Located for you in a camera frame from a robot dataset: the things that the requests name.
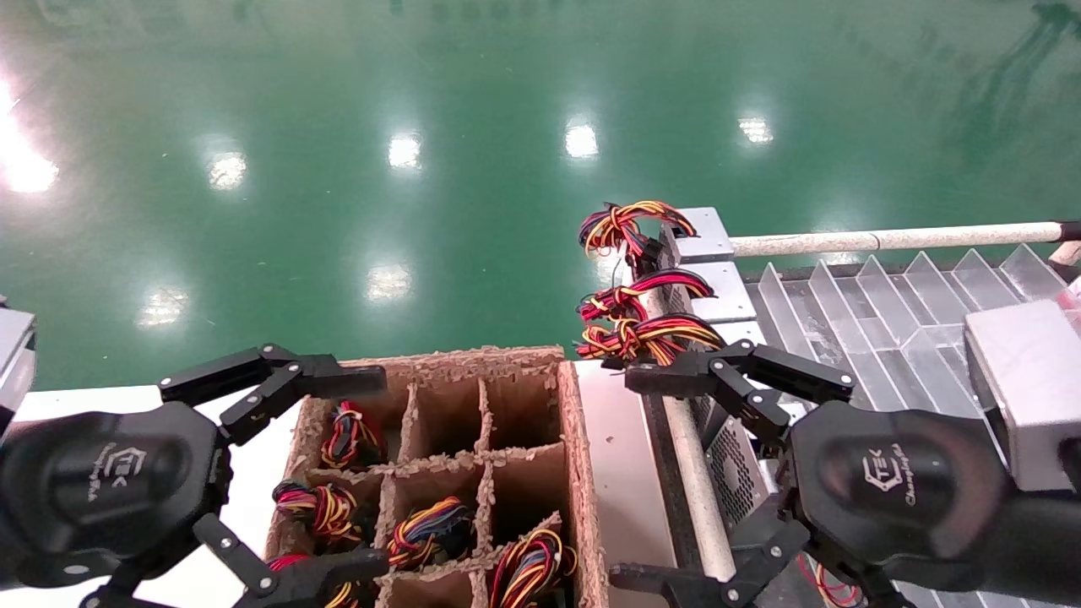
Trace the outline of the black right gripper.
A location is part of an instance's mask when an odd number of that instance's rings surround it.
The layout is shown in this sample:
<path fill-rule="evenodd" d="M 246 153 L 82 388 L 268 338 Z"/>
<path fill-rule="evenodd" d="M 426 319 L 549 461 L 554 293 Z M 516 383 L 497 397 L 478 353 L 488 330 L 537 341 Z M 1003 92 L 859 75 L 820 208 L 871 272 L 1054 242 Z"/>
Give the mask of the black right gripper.
<path fill-rule="evenodd" d="M 910 607 L 891 581 L 1078 603 L 1078 495 L 1020 490 L 980 420 L 854 408 L 853 374 L 749 339 L 684 351 L 667 366 L 630 364 L 625 386 L 710 397 L 760 453 L 784 453 L 780 485 L 795 519 L 726 581 L 618 563 L 609 570 L 617 589 L 671 607 L 753 607 L 808 553 L 852 581 L 865 607 Z M 792 427 L 780 395 L 823 405 Z"/>

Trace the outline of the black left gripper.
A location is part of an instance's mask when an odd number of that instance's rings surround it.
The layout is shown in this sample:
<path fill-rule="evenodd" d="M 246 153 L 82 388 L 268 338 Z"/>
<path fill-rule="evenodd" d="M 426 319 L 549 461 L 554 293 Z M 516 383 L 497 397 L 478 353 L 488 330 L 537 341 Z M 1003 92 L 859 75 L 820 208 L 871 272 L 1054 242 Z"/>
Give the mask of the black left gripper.
<path fill-rule="evenodd" d="M 190 407 L 246 389 L 219 427 Z M 84 607 L 151 607 L 135 589 L 204 546 L 243 584 L 236 607 L 325 607 L 388 573 L 385 551 L 310 556 L 279 569 L 221 523 L 242 446 L 306 397 L 351 400 L 388 388 L 383 366 L 277 344 L 162 378 L 166 404 L 16 424 L 3 440 L 3 589 L 61 589 L 111 576 Z"/>

